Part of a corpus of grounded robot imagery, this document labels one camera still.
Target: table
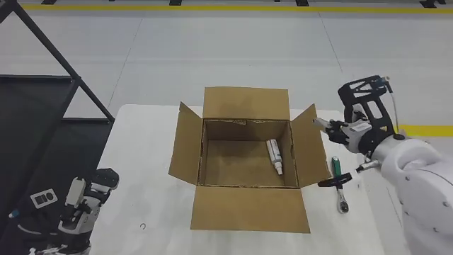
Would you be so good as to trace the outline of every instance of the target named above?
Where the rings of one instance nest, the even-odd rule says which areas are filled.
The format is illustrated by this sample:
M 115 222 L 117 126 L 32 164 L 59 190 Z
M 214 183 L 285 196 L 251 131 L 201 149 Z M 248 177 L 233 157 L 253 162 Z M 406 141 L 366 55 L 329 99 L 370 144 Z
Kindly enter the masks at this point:
M 201 115 L 202 107 L 192 107 Z M 292 118 L 302 110 L 291 110 Z M 338 111 L 318 116 L 341 120 Z M 195 187 L 169 176 L 178 106 L 125 105 L 117 115 L 99 168 L 111 167 L 120 185 L 102 207 L 91 255 L 335 254 L 383 255 L 365 185 L 344 187 L 350 212 L 336 210 L 335 188 L 302 189 L 311 234 L 190 230 Z M 357 157 L 323 134 L 328 160 L 353 171 Z

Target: open cardboard box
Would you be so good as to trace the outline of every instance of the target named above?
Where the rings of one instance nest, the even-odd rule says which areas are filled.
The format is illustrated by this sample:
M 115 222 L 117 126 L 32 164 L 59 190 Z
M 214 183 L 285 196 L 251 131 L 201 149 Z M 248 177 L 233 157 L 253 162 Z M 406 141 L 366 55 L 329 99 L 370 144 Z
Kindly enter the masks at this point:
M 203 118 L 181 103 L 168 173 L 197 186 L 190 228 L 310 233 L 300 188 L 331 176 L 315 117 L 312 105 L 290 121 L 281 89 L 206 88 Z

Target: floor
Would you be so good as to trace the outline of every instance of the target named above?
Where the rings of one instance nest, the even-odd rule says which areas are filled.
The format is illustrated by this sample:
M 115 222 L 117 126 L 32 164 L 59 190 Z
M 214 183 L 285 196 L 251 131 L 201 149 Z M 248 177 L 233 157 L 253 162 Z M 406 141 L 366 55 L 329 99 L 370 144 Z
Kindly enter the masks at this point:
M 34 3 L 38 0 L 19 0 Z M 294 0 L 281 4 L 294 5 Z M 168 4 L 59 0 L 58 4 Z M 266 0 L 183 4 L 268 5 Z M 312 6 L 419 8 L 416 0 L 311 0 Z M 247 11 L 29 11 L 113 115 L 126 103 L 201 106 L 206 86 L 289 89 L 291 108 L 342 111 L 345 82 L 391 78 L 400 124 L 451 125 L 453 14 Z M 15 16 L 0 24 L 0 73 L 64 74 Z M 384 99 L 393 115 L 391 102 Z M 77 93 L 67 116 L 101 117 Z M 425 138 L 445 153 L 452 139 Z M 408 254 L 393 188 L 366 176 L 387 254 Z

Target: green handle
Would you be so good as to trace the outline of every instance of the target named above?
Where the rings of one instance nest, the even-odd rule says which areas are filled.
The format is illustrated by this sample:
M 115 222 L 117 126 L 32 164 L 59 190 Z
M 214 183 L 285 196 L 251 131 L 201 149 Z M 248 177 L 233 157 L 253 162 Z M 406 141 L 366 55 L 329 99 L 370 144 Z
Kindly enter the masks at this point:
M 337 157 L 332 157 L 332 172 L 333 177 L 341 175 L 340 159 Z

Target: yellow floor line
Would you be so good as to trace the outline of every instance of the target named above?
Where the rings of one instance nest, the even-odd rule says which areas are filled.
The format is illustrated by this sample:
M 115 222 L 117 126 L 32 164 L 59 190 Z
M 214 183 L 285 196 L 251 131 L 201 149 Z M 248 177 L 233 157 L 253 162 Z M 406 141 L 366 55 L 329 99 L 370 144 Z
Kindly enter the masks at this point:
M 346 12 L 346 13 L 429 13 L 452 14 L 453 8 L 368 8 L 368 7 L 297 7 L 297 6 L 153 6 L 153 5 L 41 5 L 22 4 L 27 10 L 56 11 L 272 11 L 272 12 Z
M 453 137 L 453 125 L 401 125 L 408 136 Z

